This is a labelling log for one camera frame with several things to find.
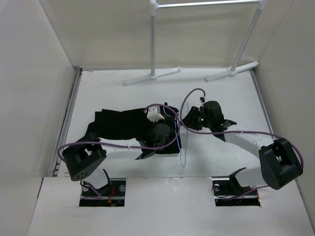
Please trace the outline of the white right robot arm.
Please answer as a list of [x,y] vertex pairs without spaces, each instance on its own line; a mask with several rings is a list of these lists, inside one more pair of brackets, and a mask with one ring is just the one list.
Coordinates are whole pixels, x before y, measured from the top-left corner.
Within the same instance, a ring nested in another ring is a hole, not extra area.
[[238,169],[229,176],[228,189],[233,194],[241,194],[249,185],[265,184],[279,190],[303,174],[302,160],[290,141],[271,133],[244,130],[224,118],[217,101],[201,98],[201,107],[192,107],[183,125],[194,131],[208,128],[216,138],[240,147],[259,160],[259,168]]

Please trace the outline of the black trousers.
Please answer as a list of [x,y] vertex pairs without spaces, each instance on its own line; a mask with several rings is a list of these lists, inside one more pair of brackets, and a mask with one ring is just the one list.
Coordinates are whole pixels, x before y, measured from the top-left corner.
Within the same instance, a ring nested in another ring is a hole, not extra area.
[[140,144],[155,148],[163,146],[154,136],[157,132],[154,128],[159,123],[169,126],[170,133],[165,138],[165,145],[171,142],[178,133],[177,119],[172,112],[178,113],[178,109],[162,107],[161,114],[165,119],[158,122],[150,122],[144,112],[144,108],[126,111],[114,111],[103,109],[95,112],[94,121],[88,124],[87,133],[96,133],[98,137],[107,140],[136,139]]

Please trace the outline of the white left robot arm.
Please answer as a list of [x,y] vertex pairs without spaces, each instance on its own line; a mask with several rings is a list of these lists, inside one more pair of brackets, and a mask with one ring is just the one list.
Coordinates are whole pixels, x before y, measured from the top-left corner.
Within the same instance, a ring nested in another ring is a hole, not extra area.
[[[141,153],[137,157],[131,156],[130,146],[121,146],[125,152],[116,157],[144,160],[154,154],[179,153],[179,129],[176,121],[171,126],[164,122],[157,123],[147,136],[139,140]],[[89,133],[79,141],[69,144],[60,154],[71,180],[80,182],[87,190],[85,197],[88,198],[104,199],[107,195],[113,195],[116,189],[108,172],[100,167],[108,155],[103,146],[119,147],[114,143],[101,143],[95,133]]]

